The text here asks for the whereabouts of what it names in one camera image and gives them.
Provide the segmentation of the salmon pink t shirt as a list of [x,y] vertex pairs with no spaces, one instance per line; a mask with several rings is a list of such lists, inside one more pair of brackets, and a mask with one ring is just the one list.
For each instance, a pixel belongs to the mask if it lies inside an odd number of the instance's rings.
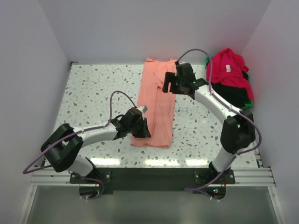
[[175,60],[166,62],[147,58],[141,78],[138,105],[147,106],[145,113],[150,138],[135,138],[131,145],[138,147],[170,147],[176,95],[162,91],[166,72],[175,72]]

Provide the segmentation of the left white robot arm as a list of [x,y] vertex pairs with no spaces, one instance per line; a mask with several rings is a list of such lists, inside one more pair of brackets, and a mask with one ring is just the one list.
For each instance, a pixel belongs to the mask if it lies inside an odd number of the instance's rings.
[[144,114],[147,106],[130,108],[120,119],[114,118],[109,124],[73,128],[62,124],[41,146],[41,152],[56,172],[65,170],[80,175],[86,183],[96,180],[95,165],[90,159],[79,156],[81,148],[97,142],[117,140],[131,134],[135,138],[151,137]]

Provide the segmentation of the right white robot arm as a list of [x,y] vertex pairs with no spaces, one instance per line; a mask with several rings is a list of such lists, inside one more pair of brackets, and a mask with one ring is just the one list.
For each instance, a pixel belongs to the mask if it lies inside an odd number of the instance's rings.
[[231,105],[212,90],[208,81],[197,79],[189,63],[175,62],[176,72],[166,72],[162,91],[187,95],[206,107],[222,124],[221,149],[210,163],[208,178],[213,183],[224,179],[231,160],[255,141],[253,114]]

